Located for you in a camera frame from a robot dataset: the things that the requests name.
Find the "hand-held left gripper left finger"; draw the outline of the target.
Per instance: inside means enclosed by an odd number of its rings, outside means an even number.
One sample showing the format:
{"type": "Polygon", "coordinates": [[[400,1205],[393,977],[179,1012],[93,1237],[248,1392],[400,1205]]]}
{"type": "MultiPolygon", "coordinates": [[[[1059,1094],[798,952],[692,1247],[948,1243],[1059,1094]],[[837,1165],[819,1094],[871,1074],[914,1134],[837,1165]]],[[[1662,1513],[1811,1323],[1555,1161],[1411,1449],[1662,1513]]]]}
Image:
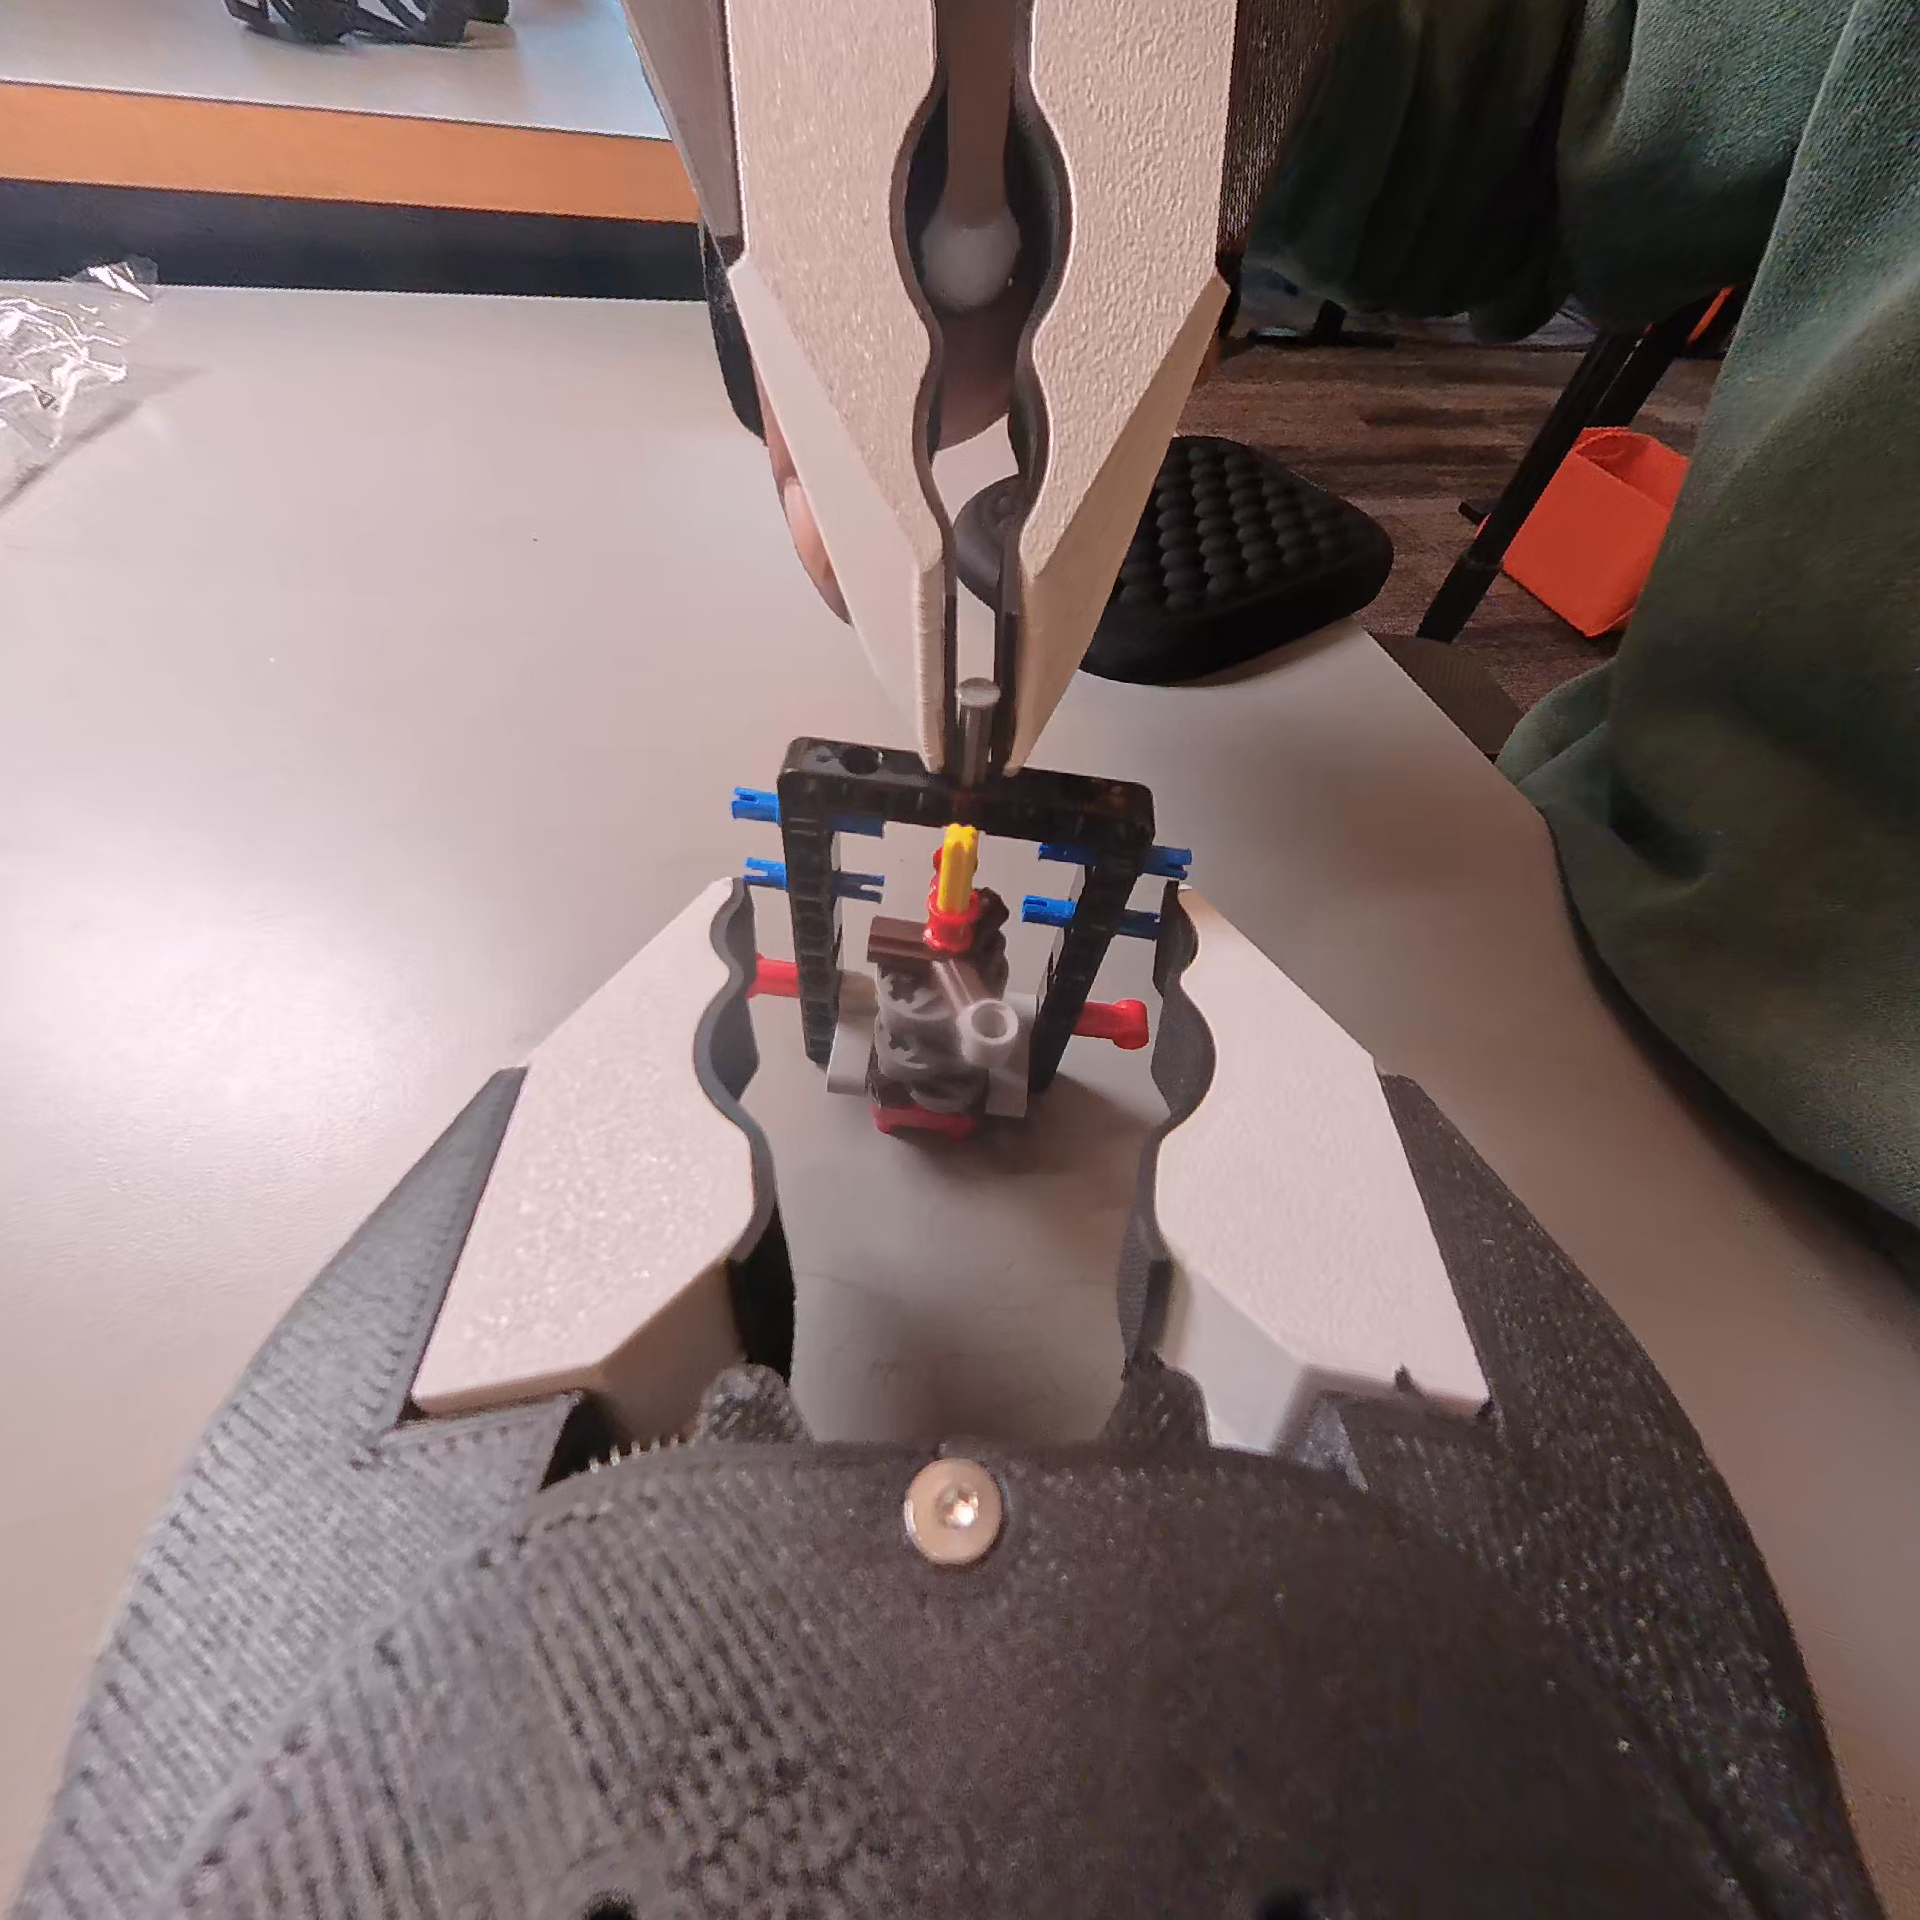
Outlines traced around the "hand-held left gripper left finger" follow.
{"type": "Polygon", "coordinates": [[[424,1414],[585,1390],[686,1429],[731,1363],[785,1378],[785,1237],[756,1072],[754,899],[715,879],[526,1059],[417,1371],[424,1414]]]}

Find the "black and white strapped device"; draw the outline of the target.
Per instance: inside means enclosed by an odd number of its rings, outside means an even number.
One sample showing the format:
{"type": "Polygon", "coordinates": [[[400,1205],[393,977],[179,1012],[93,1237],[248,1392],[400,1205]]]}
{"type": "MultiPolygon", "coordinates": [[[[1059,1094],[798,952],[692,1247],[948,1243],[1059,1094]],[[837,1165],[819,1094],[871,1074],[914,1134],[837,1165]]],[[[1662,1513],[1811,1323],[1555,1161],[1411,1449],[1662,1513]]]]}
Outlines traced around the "black and white strapped device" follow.
{"type": "Polygon", "coordinates": [[[510,2],[223,2],[257,37],[299,45],[462,45],[470,27],[505,27],[510,2]]]}

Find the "black frame lego assembly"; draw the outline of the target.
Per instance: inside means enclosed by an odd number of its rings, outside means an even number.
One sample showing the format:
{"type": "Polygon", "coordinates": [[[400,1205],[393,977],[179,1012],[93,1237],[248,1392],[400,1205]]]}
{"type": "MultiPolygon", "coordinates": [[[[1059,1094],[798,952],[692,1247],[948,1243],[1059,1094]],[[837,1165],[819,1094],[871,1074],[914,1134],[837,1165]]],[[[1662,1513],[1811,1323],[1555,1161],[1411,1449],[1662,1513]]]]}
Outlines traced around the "black frame lego assembly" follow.
{"type": "Polygon", "coordinates": [[[1137,998],[1102,1000],[1115,938],[1151,943],[1143,879],[1191,853],[1156,838],[1148,785],[999,774],[956,785],[911,750],[798,736],[772,789],[739,785],[734,817],[778,824],[746,882],[790,907],[790,960],[759,992],[797,998],[829,1089],[887,1136],[968,1139],[1021,1120],[1069,1045],[1139,1050],[1137,998]]]}

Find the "orange plastic bin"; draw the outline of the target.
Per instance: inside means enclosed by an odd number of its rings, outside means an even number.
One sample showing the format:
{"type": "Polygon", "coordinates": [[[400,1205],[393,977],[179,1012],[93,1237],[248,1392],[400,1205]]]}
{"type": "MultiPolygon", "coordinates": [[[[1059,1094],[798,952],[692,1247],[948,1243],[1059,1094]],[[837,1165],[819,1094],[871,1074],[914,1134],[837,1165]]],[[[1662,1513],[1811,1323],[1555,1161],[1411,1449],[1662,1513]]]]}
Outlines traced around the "orange plastic bin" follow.
{"type": "Polygon", "coordinates": [[[1510,540],[1502,571],[1583,637],[1621,631],[1685,474],[1685,456],[1652,436],[1584,430],[1510,540]]]}

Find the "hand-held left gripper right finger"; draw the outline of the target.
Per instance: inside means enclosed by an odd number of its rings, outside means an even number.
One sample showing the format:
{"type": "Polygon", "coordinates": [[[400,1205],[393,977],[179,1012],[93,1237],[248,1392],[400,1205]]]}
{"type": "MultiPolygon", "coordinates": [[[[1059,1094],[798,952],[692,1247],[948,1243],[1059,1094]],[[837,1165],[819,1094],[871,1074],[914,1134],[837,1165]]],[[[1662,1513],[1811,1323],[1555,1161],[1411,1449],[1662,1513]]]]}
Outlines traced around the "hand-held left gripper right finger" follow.
{"type": "Polygon", "coordinates": [[[1153,1083],[1120,1251],[1125,1358],[1163,1358],[1229,1449],[1285,1451],[1333,1392],[1478,1416],[1489,1386],[1359,1045],[1199,891],[1169,882],[1153,1083]]]}

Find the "grey table with orange edge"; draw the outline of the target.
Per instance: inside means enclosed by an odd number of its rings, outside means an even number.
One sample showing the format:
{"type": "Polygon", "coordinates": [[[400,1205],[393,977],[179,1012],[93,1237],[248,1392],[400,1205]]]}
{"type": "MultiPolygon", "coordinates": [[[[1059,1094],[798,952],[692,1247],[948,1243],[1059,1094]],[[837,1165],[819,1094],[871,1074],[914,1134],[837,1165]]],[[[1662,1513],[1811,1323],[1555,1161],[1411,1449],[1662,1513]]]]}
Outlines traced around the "grey table with orange edge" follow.
{"type": "Polygon", "coordinates": [[[286,45],[223,2],[2,2],[2,177],[692,223],[617,2],[286,45]]]}

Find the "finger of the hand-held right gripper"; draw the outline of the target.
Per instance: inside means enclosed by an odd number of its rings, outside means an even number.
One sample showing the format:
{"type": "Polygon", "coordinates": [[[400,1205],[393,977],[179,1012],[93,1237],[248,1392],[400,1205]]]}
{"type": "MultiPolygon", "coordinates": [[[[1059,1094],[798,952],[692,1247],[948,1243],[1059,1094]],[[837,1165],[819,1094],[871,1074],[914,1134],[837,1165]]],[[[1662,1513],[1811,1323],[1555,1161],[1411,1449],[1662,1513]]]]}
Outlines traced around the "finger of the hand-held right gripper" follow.
{"type": "Polygon", "coordinates": [[[627,2],[649,89],[869,658],[929,767],[956,671],[926,423],[933,321],[903,254],[937,97],[933,2],[627,2]]]}
{"type": "Polygon", "coordinates": [[[948,217],[987,223],[1012,106],[1065,198],[1018,358],[1027,503],[1001,588],[1014,770],[1089,651],[1229,298],[1214,243],[1234,2],[948,2],[944,71],[948,217]]]}

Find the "person's right forearm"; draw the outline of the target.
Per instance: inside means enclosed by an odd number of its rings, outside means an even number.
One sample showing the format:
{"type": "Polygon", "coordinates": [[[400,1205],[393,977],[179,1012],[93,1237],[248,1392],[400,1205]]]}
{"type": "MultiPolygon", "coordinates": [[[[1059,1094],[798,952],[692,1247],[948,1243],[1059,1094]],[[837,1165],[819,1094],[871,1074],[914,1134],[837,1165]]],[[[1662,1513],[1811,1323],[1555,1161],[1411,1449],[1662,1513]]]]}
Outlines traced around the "person's right forearm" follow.
{"type": "Polygon", "coordinates": [[[1517,341],[1752,280],[1847,2],[1354,2],[1257,249],[1343,306],[1517,341]]]}

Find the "clear plastic bag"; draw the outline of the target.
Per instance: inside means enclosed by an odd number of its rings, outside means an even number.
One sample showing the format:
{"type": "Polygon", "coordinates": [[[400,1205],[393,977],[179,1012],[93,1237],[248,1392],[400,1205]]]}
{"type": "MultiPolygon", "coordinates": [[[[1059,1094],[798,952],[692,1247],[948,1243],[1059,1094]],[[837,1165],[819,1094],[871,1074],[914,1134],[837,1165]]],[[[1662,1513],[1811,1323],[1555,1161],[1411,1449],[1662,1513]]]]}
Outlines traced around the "clear plastic bag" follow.
{"type": "Polygon", "coordinates": [[[2,503],[153,393],[137,333],[159,280],[144,256],[2,294],[2,503]]]}

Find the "black dimpled wrist rest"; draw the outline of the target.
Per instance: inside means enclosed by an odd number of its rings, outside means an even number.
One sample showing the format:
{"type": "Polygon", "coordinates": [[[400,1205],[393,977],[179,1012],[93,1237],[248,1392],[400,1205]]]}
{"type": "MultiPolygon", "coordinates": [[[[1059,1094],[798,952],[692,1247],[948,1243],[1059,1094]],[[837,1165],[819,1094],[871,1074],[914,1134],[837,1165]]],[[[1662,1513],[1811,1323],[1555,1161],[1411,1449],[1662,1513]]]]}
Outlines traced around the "black dimpled wrist rest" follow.
{"type": "Polygon", "coordinates": [[[1117,577],[1083,671],[1117,686],[1187,686],[1260,658],[1359,615],[1383,588],[1394,541],[1354,503],[1260,447],[1172,437],[1143,480],[1143,443],[1111,459],[1076,513],[1064,558],[1089,537],[1117,577]]]}

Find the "black metal frame legs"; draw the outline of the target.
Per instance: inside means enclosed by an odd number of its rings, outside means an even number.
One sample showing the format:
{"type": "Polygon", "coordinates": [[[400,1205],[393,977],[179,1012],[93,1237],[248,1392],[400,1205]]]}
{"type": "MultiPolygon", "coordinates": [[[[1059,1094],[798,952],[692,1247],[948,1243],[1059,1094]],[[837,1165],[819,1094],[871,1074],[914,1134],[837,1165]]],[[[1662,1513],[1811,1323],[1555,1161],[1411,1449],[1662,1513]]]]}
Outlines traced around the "black metal frame legs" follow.
{"type": "Polygon", "coordinates": [[[1743,317],[1747,287],[1735,284],[1710,298],[1685,302],[1668,321],[1628,330],[1597,330],[1546,423],[1528,444],[1503,491],[1476,527],[1476,540],[1451,562],[1423,620],[1423,640],[1457,640],[1502,575],[1502,558],[1524,527],[1551,477],[1584,430],[1630,430],[1671,363],[1718,355],[1743,317]]]}

